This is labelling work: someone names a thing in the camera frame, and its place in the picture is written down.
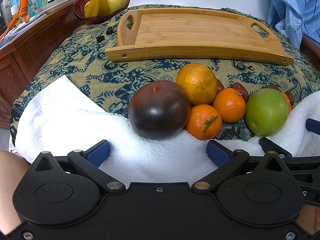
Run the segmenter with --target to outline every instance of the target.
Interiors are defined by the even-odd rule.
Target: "blue gripper pad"
[[[222,144],[211,140],[207,144],[207,155],[210,160],[220,168],[234,156],[234,153]]]
[[[90,162],[98,168],[109,157],[109,154],[110,144],[107,140],[102,140],[95,146],[83,152],[81,155],[88,162]]]
[[[320,122],[311,118],[306,121],[306,129],[320,135]]]

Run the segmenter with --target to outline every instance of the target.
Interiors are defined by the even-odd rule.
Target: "black plum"
[[[161,140],[181,131],[190,110],[188,96],[176,83],[155,81],[135,92],[129,102],[128,116],[140,136]]]

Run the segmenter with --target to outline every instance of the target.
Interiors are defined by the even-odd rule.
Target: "patterned tablecloth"
[[[240,82],[249,94],[266,85],[276,84],[282,92],[294,94],[299,103],[309,94],[320,90],[320,73],[309,63],[289,39],[272,30],[266,22],[229,8],[221,11],[245,15],[267,25],[278,37],[287,54],[295,57],[289,66],[225,59],[154,59],[129,62],[112,62],[105,48],[117,46],[116,30],[119,20],[128,10],[172,5],[141,5],[130,7],[112,19],[98,25],[82,25],[56,49],[39,70],[30,85],[15,101],[11,111],[10,127],[15,142],[18,122],[30,100],[43,88],[66,75],[86,96],[105,111],[128,117],[131,96],[143,85],[156,80],[175,82],[180,68],[188,63],[201,63],[214,71],[225,87]],[[247,141],[254,134],[244,119],[236,123],[223,123],[216,139],[241,139]]]

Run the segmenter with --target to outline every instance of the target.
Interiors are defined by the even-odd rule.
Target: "tangerine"
[[[290,114],[291,112],[291,104],[290,104],[290,99],[288,98],[288,96],[285,94],[285,93],[282,93],[281,94],[284,96],[285,100],[287,101],[287,105],[288,105],[288,114]]]
[[[242,95],[233,88],[221,90],[213,100],[213,107],[225,122],[238,122],[245,113],[246,103]]]
[[[176,83],[184,89],[192,106],[211,103],[218,92],[214,73],[199,63],[183,66],[177,75]]]
[[[222,127],[220,114],[209,105],[197,105],[191,108],[187,122],[187,131],[199,140],[210,140],[215,137]]]

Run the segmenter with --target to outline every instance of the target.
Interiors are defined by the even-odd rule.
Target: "bamboo tray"
[[[127,27],[127,20],[133,22]],[[260,36],[252,27],[267,34]],[[224,58],[289,65],[277,37],[263,24],[233,13],[193,8],[131,10],[120,19],[112,61],[153,58]]]

